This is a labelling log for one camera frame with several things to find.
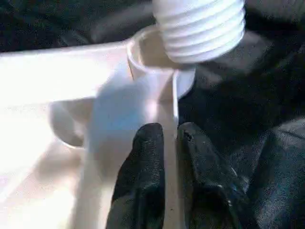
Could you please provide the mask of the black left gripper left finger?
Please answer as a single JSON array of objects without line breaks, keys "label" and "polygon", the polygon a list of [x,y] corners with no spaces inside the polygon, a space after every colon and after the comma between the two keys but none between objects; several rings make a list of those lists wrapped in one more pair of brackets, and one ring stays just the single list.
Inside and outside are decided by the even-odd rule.
[{"label": "black left gripper left finger", "polygon": [[164,137],[159,123],[143,125],[122,164],[111,202],[111,228],[161,229],[165,210]]}]

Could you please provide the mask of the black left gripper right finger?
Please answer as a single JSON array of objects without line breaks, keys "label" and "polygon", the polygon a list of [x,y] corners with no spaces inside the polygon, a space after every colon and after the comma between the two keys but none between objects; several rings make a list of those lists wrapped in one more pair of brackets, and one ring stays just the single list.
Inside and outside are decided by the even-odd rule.
[{"label": "black left gripper right finger", "polygon": [[194,123],[177,132],[185,226],[188,229],[256,229],[244,182]]}]

